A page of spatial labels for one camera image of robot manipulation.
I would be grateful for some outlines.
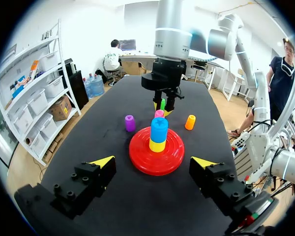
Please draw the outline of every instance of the orange cup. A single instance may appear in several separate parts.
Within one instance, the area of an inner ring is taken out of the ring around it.
[[[192,130],[193,126],[195,125],[196,117],[194,115],[188,116],[187,122],[185,124],[185,128],[187,130]]]

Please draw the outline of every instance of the white shirt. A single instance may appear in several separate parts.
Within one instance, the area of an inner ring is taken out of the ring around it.
[[[119,56],[122,56],[123,52],[120,48],[110,48],[105,55],[104,67],[106,70],[116,70],[119,64]]]

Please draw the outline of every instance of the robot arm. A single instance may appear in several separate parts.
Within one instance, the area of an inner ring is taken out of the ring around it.
[[[231,60],[236,53],[245,72],[247,86],[256,91],[255,127],[250,134],[243,133],[242,136],[245,137],[239,137],[232,144],[235,146],[234,144],[239,144],[239,141],[242,141],[241,145],[246,144],[246,147],[235,157],[237,175],[242,180],[250,176],[249,182],[254,182],[263,173],[270,174],[273,161],[272,174],[277,173],[278,177],[284,177],[295,183],[295,172],[293,178],[289,179],[292,175],[288,175],[291,168],[286,169],[286,166],[290,164],[278,163],[281,160],[279,157],[289,152],[281,152],[273,159],[272,150],[276,152],[279,147],[267,134],[270,126],[270,107],[266,77],[261,71],[252,71],[249,57],[237,33],[238,29],[243,27],[242,20],[235,14],[225,15],[218,20],[219,29],[211,29],[208,33],[196,30],[191,34],[182,25],[182,2],[182,0],[161,0],[158,5],[154,45],[154,54],[158,56],[158,59],[153,64],[152,73],[142,76],[142,86],[155,91],[153,99],[155,108],[160,109],[163,92],[168,96],[165,115],[173,111],[176,97],[184,98],[178,93],[178,87],[184,69],[183,62],[188,58],[190,49],[224,60]],[[289,161],[295,159],[295,153],[291,153],[290,156]]]

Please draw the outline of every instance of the glasses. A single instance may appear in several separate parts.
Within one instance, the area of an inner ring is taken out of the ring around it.
[[[288,47],[284,47],[284,50],[286,51],[286,52],[289,52],[289,53],[294,53],[294,51],[292,50],[292,49],[289,49]]]

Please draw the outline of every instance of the black shirt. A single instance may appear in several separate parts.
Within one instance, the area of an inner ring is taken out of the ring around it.
[[[285,64],[291,71],[294,69],[293,66],[288,65],[284,58],[274,57],[271,61],[271,68],[274,72],[270,88],[271,91],[269,93],[270,101],[273,102],[280,112],[283,111],[287,99],[290,96],[290,92],[292,89],[292,85],[294,82],[295,71],[291,76],[288,76],[285,71],[281,68],[281,63],[283,59],[283,64]]]

